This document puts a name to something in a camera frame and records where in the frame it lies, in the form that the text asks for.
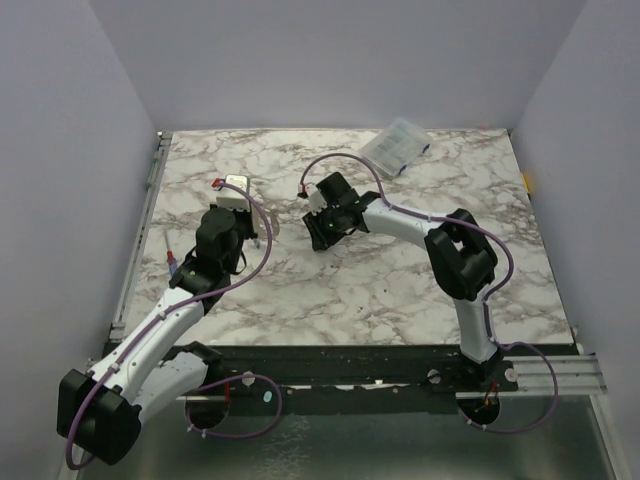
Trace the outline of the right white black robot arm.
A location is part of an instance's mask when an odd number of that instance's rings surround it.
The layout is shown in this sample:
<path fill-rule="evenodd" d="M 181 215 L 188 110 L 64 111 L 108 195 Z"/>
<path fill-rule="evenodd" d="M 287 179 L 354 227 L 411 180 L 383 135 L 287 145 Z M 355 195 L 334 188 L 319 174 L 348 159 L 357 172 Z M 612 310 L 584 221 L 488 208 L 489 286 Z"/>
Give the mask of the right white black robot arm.
<path fill-rule="evenodd" d="M 304 215 L 316 252 L 326 251 L 356 231 L 387 235 L 427 252 L 437 285 L 454 301 L 460 350 L 469 360 L 459 367 L 461 383 L 481 391 L 496 376 L 489 361 L 498 347 L 491 341 L 481 295 L 495 279 L 498 258 L 464 209 L 445 216 L 392 206 L 378 192 L 362 195 L 336 172 L 316 185 L 299 187 L 308 202 Z"/>

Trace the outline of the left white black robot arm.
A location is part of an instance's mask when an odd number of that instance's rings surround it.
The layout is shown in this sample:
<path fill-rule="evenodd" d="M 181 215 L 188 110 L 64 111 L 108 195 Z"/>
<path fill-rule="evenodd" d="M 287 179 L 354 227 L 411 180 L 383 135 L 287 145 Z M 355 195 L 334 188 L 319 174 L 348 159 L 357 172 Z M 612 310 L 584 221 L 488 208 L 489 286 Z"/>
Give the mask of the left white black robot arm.
<path fill-rule="evenodd" d="M 70 370 L 58 389 L 56 429 L 65 438 L 70 470 L 86 467 L 74 459 L 82 449 L 90 460 L 121 461 L 143 426 L 180 395 L 206 395 L 220 385 L 221 371 L 202 344 L 161 362 L 176 341 L 234 289 L 232 276 L 243 245 L 257 236 L 262 207 L 213 204 L 196 231 L 195 247 L 172 276 L 154 309 L 108 355 L 86 371 Z"/>

